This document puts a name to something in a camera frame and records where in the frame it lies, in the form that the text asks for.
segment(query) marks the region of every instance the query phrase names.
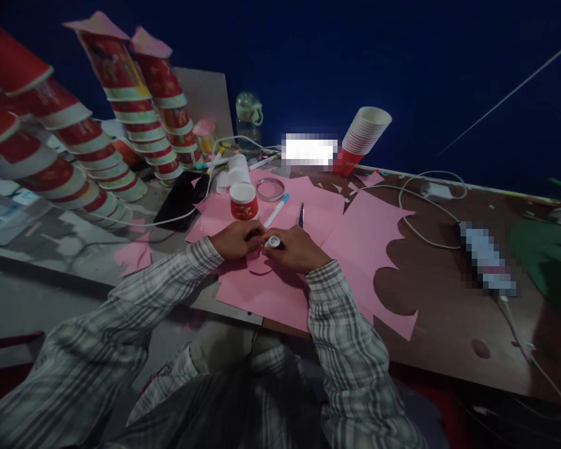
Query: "white cable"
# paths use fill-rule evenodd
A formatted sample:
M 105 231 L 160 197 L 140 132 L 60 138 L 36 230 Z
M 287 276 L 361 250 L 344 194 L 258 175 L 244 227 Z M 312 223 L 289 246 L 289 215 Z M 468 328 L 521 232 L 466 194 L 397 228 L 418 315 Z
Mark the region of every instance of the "white cable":
M 444 207 L 430 201 L 429 199 L 415 193 L 412 192 L 411 190 L 407 190 L 405 188 L 405 186 L 414 179 L 417 179 L 423 175 L 426 175 L 428 173 L 447 173 L 448 175 L 452 175 L 455 176 L 457 179 L 459 179 L 459 181 L 461 182 L 462 186 L 463 186 L 463 195 L 461 196 L 454 196 L 453 198 L 455 200 L 460 200 L 461 198 L 465 198 L 465 196 L 468 193 L 468 186 L 465 184 L 465 182 L 463 181 L 463 179 L 461 179 L 461 177 L 459 175 L 456 175 L 455 173 L 451 173 L 450 171 L 442 171 L 442 170 L 430 170 L 430 171 L 424 171 L 423 173 L 420 173 L 419 175 L 413 176 L 412 178 L 408 179 L 407 181 L 405 181 L 405 184 L 403 184 L 403 187 L 397 187 L 397 186 L 390 186 L 390 185 L 379 185 L 379 186 L 369 186 L 369 187 L 362 187 L 361 189 L 358 190 L 354 190 L 353 192 L 351 192 L 349 195 L 353 195 L 356 192 L 359 192 L 360 190 L 366 190 L 369 188 L 376 188 L 376 187 L 384 187 L 384 188 L 392 188 L 395 190 L 400 190 L 399 192 L 399 208 L 403 209 L 403 204 L 401 202 L 401 196 L 403 195 L 403 192 L 407 192 L 407 193 L 411 193 L 412 195 L 417 196 L 418 198 L 421 198 L 422 200 L 428 201 L 428 203 L 438 207 L 440 210 L 442 210 L 443 212 L 445 212 L 447 215 L 449 215 L 453 220 L 455 220 L 456 223 L 459 223 L 460 220 L 459 218 L 457 218 L 456 216 L 454 216 L 451 212 L 449 212 L 447 209 L 445 209 Z M 431 244 L 432 246 L 436 246 L 437 248 L 444 248 L 444 249 L 459 249 L 461 246 L 446 246 L 440 243 L 434 243 L 431 242 L 430 240 L 428 240 L 426 237 L 424 237 L 422 234 L 420 234 L 412 225 L 411 223 L 407 220 L 407 217 L 403 217 L 403 219 L 405 220 L 405 223 L 410 227 L 410 229 L 418 236 L 420 237 L 423 241 L 425 241 L 426 243 Z
M 276 148 L 276 146 L 274 146 L 274 147 L 263 147 L 263 146 L 260 145 L 259 143 L 254 142 L 253 140 L 251 140 L 249 137 L 245 137 L 245 136 L 241 136 L 241 135 L 239 135 L 239 136 L 231 136 L 231 137 L 222 137 L 222 138 L 220 138 L 220 139 L 218 139 L 218 140 L 216 140 L 216 141 L 214 142 L 214 145 L 212 145 L 212 148 L 216 148 L 216 145 L 217 145 L 219 142 L 222 142 L 223 140 L 229 140 L 229 139 L 234 139 L 234 138 L 243 138 L 243 139 L 245 139 L 245 140 L 249 140 L 251 143 L 257 145 L 257 146 L 260 147 L 261 149 Z M 204 198 L 200 201 L 200 203 L 202 203 L 203 201 L 206 201 L 206 199 L 208 198 L 208 195 L 209 195 L 209 193 L 210 193 L 210 184 L 212 183 L 212 177 L 213 177 L 213 176 L 210 176 L 209 179 L 208 179 L 208 187 L 207 187 L 207 189 L 206 189 L 206 196 L 204 196 Z M 126 221 L 113 220 L 112 218 L 104 217 L 104 216 L 102 216 L 102 215 L 93 214 L 93 213 L 89 213 L 89 215 L 97 216 L 97 217 L 100 217 L 100 218 L 103 218 L 103 219 L 109 220 L 109 221 L 114 221 L 115 223 L 121 223 L 121 224 L 123 224 L 123 225 L 126 224 L 126 225 L 129 225 L 129 226 L 135 226 L 135 227 L 137 227 L 137 228 L 151 228 L 152 226 L 163 225 L 163 224 L 165 224 L 165 223 L 170 223 L 171 221 L 182 220 L 183 218 L 186 218 L 186 217 L 188 217 L 189 215 L 191 215 L 192 213 L 194 213 L 194 212 L 195 212 L 195 209 L 196 209 L 196 208 L 193 208 L 193 209 L 191 210 L 191 212 L 189 212 L 189 213 L 187 213 L 187 214 L 185 214 L 185 215 L 181 215 L 181 216 L 176 217 L 176 218 L 171 218 L 170 220 L 164 220 L 164 221 L 159 221 L 159 222 L 157 222 L 157 223 L 149 223 L 149 224 L 127 223 Z
M 532 355 L 532 351 L 526 353 L 525 351 L 525 343 L 523 343 L 519 337 L 519 333 L 517 331 L 517 326 L 515 325 L 515 321 L 513 320 L 513 313 L 511 313 L 511 308 L 509 307 L 509 298 L 507 298 L 507 296 L 499 296 L 499 299 L 503 302 L 503 304 L 505 304 L 505 310 L 507 311 L 507 318 L 509 320 L 509 324 L 511 325 L 511 329 L 513 330 L 513 336 L 515 337 L 515 339 L 517 340 L 517 342 L 519 343 L 519 348 L 522 351 L 522 354 L 524 355 L 524 357 L 527 360 L 531 360 L 534 365 L 536 365 L 536 367 L 538 368 L 538 371 L 540 371 L 540 373 L 544 376 L 544 378 L 546 380 L 549 381 L 549 383 L 551 384 L 551 386 L 553 387 L 553 389 L 556 391 L 556 393 L 559 395 L 559 397 L 561 398 L 561 390 L 559 390 L 559 388 L 555 385 L 555 382 L 553 382 L 553 380 L 544 372 L 544 370 L 542 369 L 542 367 L 539 365 L 539 363 L 536 361 L 536 359 L 534 358 L 534 356 Z M 518 398 L 513 398 L 517 403 L 519 403 L 521 406 L 527 408 L 528 410 L 530 410 L 532 413 L 534 413 L 535 415 L 540 416 L 541 418 L 544 419 L 548 419 L 548 420 L 553 420 L 553 421 L 561 421 L 561 414 L 557 415 L 557 416 L 548 416 L 548 415 L 543 415 L 540 412 L 537 412 L 536 410 L 534 410 L 532 407 L 524 404 L 522 401 L 520 401 Z

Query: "dark blue backdrop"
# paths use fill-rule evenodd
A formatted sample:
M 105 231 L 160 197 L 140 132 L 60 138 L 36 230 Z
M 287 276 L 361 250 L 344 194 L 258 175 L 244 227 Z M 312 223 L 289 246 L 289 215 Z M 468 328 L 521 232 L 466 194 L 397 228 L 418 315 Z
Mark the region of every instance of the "dark blue backdrop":
M 437 157 L 448 143 L 561 48 L 561 2 L 0 1 L 0 25 L 94 111 L 113 117 L 64 21 L 101 9 L 129 35 L 141 24 L 172 63 L 224 72 L 231 110 L 241 90 L 264 105 L 263 138 L 342 137 L 363 105 L 393 123 L 364 163 L 561 195 L 561 57 Z

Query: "pen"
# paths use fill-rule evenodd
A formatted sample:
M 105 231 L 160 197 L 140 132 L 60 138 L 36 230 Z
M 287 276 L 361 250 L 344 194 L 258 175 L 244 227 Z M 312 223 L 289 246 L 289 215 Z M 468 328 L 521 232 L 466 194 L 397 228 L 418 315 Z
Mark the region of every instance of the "pen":
M 270 227 L 270 225 L 272 224 L 272 220 L 274 220 L 276 216 L 279 214 L 279 212 L 281 211 L 282 207 L 285 205 L 289 197 L 290 197 L 289 194 L 286 194 L 285 196 L 282 197 L 282 200 L 280 201 L 279 205 L 276 206 L 276 209 L 272 211 L 270 217 L 268 217 L 268 220 L 266 220 L 266 222 L 264 223 L 264 227 L 266 229 Z

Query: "water bottle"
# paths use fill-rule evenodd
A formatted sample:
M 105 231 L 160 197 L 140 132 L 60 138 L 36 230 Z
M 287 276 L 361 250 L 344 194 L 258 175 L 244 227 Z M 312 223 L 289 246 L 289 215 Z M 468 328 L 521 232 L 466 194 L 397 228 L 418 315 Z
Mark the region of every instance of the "water bottle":
M 262 104 L 251 92 L 241 92 L 237 96 L 235 104 L 237 110 L 237 135 L 249 137 L 254 142 L 262 145 L 262 132 L 260 125 L 264 120 Z M 247 160 L 259 158 L 262 149 L 249 140 L 237 139 L 239 141 L 239 153 L 245 155 Z

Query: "cup stack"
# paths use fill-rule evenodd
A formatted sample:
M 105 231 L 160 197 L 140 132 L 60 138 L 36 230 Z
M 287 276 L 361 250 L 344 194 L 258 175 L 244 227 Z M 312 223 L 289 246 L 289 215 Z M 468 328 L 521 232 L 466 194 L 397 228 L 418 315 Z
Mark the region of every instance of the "cup stack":
M 52 67 L 0 28 L 0 88 L 6 95 L 17 100 L 52 131 L 78 159 L 90 178 L 94 170 L 119 164 L 122 158 L 111 146 L 110 138 L 90 118 L 91 111 L 64 89 L 53 73 Z M 139 200 L 145 195 L 147 187 L 141 180 L 137 183 L 143 185 L 143 189 L 135 188 L 134 197 L 124 195 L 126 200 Z
M 152 106 L 150 91 L 125 47 L 124 41 L 129 37 L 102 12 L 64 26 L 77 33 L 115 117 L 127 130 L 133 146 L 150 148 L 153 145 L 158 149 L 157 155 L 149 149 L 138 150 L 151 165 L 156 177 L 161 180 L 178 178 L 183 169 Z M 100 173 L 100 176 L 105 176 L 100 186 L 123 199 L 145 194 L 145 185 L 141 180 L 132 179 L 132 173 L 125 171 L 120 177 L 114 177 L 113 173 Z
M 385 110 L 369 106 L 361 108 L 345 134 L 343 149 L 338 154 L 334 172 L 340 176 L 348 176 L 370 152 L 392 120 Z
M 131 209 L 100 189 L 85 172 L 58 157 L 55 150 L 19 130 L 17 116 L 0 106 L 0 178 L 13 180 L 52 205 L 77 213 L 113 231 L 128 222 Z
M 172 49 L 142 27 L 137 27 L 130 48 L 158 107 L 176 159 L 183 168 L 194 168 L 203 161 L 193 133 L 193 121 L 185 109 L 187 99 L 170 64 Z

